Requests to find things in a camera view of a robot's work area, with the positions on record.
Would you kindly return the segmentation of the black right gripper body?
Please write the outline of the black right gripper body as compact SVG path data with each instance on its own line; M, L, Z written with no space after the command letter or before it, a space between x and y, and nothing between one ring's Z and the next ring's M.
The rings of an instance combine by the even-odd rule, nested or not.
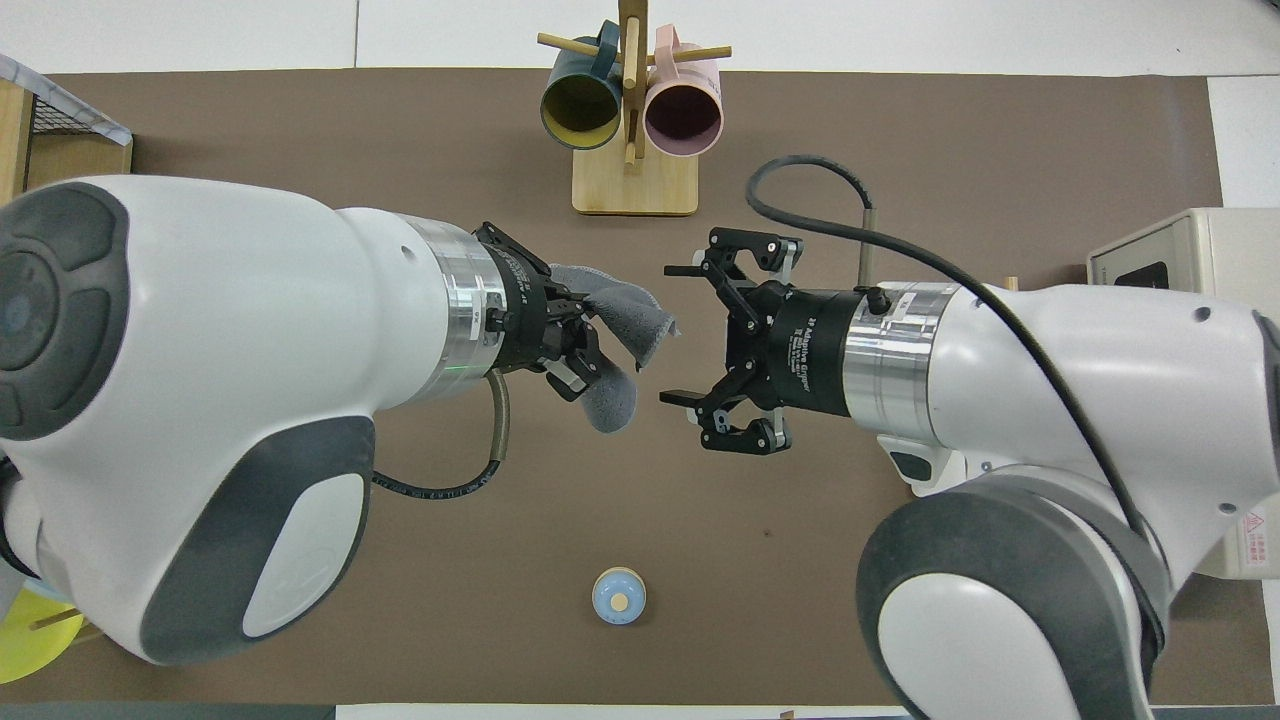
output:
M742 391L758 407L850 414L844 388L851 324L849 290L754 288L745 293L756 333L728 324L728 369L753 364Z

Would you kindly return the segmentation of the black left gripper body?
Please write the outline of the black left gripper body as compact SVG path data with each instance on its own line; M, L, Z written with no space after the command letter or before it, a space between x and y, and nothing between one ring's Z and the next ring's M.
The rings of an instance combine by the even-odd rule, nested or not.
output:
M544 348L549 266L490 222L483 223L474 236L494 261L506 292L506 309L499 316L490 313L486 320L489 329L503 334L495 368L534 370L549 357Z

